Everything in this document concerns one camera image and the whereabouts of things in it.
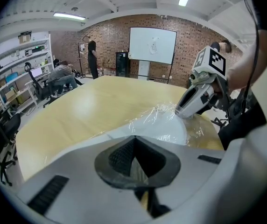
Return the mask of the person's right hand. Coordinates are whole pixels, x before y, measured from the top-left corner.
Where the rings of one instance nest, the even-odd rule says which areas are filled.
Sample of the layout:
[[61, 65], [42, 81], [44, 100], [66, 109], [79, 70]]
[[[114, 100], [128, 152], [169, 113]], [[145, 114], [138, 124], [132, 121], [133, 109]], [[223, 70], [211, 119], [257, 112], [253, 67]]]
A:
[[211, 85], [216, 94], [218, 94], [219, 96], [225, 95], [226, 88], [227, 88], [226, 82], [215, 79]]

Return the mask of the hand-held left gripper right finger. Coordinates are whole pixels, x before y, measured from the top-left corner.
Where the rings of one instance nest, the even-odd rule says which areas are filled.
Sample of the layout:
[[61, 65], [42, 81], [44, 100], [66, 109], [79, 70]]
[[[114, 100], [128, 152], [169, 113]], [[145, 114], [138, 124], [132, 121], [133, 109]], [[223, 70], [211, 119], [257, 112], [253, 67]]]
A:
[[133, 156], [146, 175], [134, 188], [139, 200], [146, 198], [149, 218], [145, 223], [198, 223], [201, 211], [189, 204], [216, 170], [224, 152], [136, 136]]

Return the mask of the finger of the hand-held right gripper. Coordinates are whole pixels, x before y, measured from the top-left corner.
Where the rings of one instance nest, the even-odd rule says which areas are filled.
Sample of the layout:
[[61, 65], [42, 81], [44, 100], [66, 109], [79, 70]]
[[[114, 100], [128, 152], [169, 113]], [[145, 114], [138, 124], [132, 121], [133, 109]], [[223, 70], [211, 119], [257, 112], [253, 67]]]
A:
[[195, 113], [194, 104], [196, 97], [196, 87], [191, 86], [181, 97], [175, 108], [175, 113]]
[[211, 84], [198, 84], [192, 86], [196, 87], [196, 97], [194, 104], [195, 113], [175, 113], [182, 119], [187, 119], [196, 114], [198, 111], [202, 110], [205, 106], [208, 105], [209, 101], [215, 94]]

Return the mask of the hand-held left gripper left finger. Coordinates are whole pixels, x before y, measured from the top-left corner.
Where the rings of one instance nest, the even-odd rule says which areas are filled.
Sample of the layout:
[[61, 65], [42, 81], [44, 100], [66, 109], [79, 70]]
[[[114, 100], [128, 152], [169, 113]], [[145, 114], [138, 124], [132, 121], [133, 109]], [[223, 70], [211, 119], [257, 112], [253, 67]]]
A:
[[[95, 170], [97, 155], [123, 140], [78, 146], [57, 158], [22, 185], [16, 195], [17, 210], [29, 221], [44, 224], [145, 224], [152, 221], [133, 191], [112, 188]], [[56, 175], [68, 180], [41, 215], [30, 203]]]

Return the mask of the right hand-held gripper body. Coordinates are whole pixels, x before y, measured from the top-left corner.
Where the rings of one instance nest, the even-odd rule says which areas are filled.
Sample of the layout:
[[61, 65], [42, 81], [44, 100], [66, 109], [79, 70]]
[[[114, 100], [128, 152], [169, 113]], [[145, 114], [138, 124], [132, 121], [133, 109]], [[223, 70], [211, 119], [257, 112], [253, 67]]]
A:
[[210, 109], [214, 106], [220, 110], [226, 111], [229, 108], [226, 59], [217, 50], [207, 46], [198, 53], [193, 64], [190, 73], [191, 86], [212, 84], [215, 79], [226, 82], [227, 88], [225, 95], [219, 96], [215, 93], [208, 105], [204, 108], [207, 107]]

